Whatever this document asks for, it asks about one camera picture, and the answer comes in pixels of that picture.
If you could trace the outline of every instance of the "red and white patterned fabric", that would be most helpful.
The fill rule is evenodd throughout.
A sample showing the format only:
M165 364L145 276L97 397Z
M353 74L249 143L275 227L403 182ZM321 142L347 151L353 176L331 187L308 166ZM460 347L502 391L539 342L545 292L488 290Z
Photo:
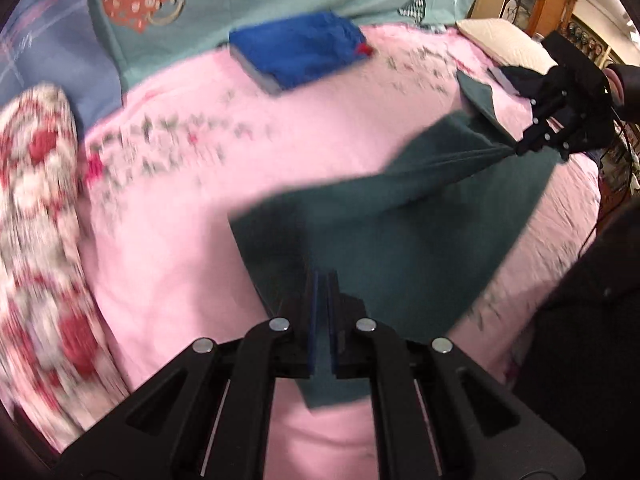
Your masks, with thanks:
M76 247L76 152L59 88L0 111L0 389L58 450L127 393Z

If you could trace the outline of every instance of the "bed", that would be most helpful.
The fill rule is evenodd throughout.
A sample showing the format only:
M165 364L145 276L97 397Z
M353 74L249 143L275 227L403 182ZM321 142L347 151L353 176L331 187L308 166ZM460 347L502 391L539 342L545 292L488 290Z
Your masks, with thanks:
M492 86L498 120L514 138L530 124L528 101L488 75L495 61L485 51L499 56L478 38L407 25L363 31L376 49L369 63L277 100L222 47L145 79L87 132L76 241L102 318L91 328L130 389L194 339L225 342L266 319L232 237L232 212L283 189L379 171L417 132L465 107L457 70ZM503 383L517 373L529 321L577 259L599 203L598 168L587 156L556 167L517 244L451 330ZM64 417L42 403L22 408L62 450L121 398L115 386L96 394L100 381L67 392L78 402ZM266 478L356 475L376 477L370 402L311 411L295 383L279 381Z

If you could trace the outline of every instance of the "white cushion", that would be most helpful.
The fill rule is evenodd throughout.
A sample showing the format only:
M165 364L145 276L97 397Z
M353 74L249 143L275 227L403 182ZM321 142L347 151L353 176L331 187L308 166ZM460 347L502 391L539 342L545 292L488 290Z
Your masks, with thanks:
M542 45L506 20L460 20L457 26L465 37L500 65L523 66L546 74L557 64Z

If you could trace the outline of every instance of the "blue folded cloth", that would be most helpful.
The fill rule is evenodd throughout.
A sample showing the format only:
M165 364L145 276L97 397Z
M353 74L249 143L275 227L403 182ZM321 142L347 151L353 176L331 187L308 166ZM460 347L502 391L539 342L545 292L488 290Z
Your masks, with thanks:
M372 54L360 29L332 12L234 30L229 44L232 55L270 93L315 81Z

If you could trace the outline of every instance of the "pink stripe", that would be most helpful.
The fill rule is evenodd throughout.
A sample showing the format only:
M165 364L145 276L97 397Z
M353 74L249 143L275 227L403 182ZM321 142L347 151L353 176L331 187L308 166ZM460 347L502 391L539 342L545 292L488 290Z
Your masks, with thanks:
M40 0L37 4L31 7L14 25L11 35L6 39L7 43L12 44L18 33L24 30L37 20L43 13L49 9L54 3L59 0Z

